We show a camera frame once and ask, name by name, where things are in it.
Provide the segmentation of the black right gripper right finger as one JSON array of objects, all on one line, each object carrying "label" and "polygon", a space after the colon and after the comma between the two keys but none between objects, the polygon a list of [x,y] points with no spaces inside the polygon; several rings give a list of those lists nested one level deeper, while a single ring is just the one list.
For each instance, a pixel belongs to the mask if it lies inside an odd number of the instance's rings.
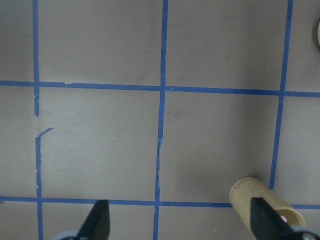
[{"label": "black right gripper right finger", "polygon": [[295,240],[295,231],[262,197],[250,200],[250,230],[256,240]]}]

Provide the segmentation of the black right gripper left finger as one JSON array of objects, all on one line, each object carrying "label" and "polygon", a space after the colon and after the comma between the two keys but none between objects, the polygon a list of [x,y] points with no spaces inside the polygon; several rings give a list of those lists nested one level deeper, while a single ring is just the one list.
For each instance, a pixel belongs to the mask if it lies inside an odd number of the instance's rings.
[{"label": "black right gripper left finger", "polygon": [[110,235],[109,201],[97,200],[78,231],[76,240],[107,240]]}]

